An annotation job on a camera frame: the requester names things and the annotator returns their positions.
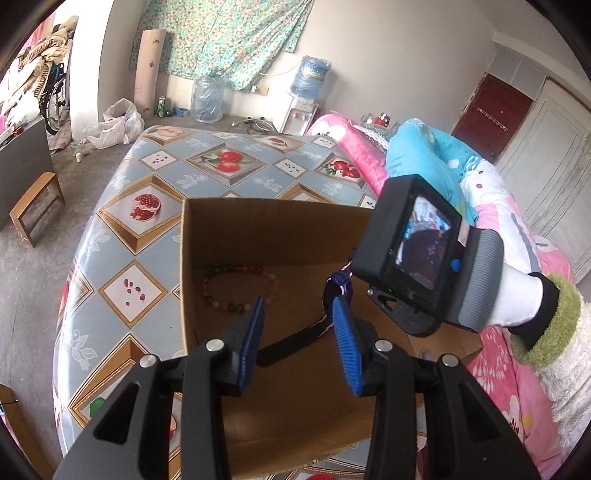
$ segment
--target curtain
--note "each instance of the curtain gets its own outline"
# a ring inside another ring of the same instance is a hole
[[[160,70],[196,79],[217,67],[228,87],[242,90],[281,50],[292,52],[314,0],[150,0],[131,53],[138,61],[144,30],[167,30]]]

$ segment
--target small display screen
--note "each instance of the small display screen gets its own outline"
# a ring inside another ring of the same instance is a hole
[[[398,268],[432,290],[449,246],[451,227],[425,197],[417,196],[398,248]]]

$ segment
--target white glove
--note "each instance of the white glove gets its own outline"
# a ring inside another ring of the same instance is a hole
[[[542,281],[503,264],[501,285],[488,325],[513,327],[529,322],[542,302]]]

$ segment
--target blue button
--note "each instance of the blue button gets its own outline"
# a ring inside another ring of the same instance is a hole
[[[454,258],[450,266],[455,273],[459,273],[462,269],[462,260],[459,258]]]

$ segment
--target blue water jug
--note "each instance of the blue water jug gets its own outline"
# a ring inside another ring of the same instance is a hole
[[[203,75],[193,82],[191,116],[198,122],[208,124],[222,119],[223,93],[226,79],[213,68],[209,75]]]
[[[305,56],[301,59],[300,69],[290,87],[291,94],[305,102],[314,102],[320,97],[320,89],[326,74],[330,70],[330,62],[323,59]]]

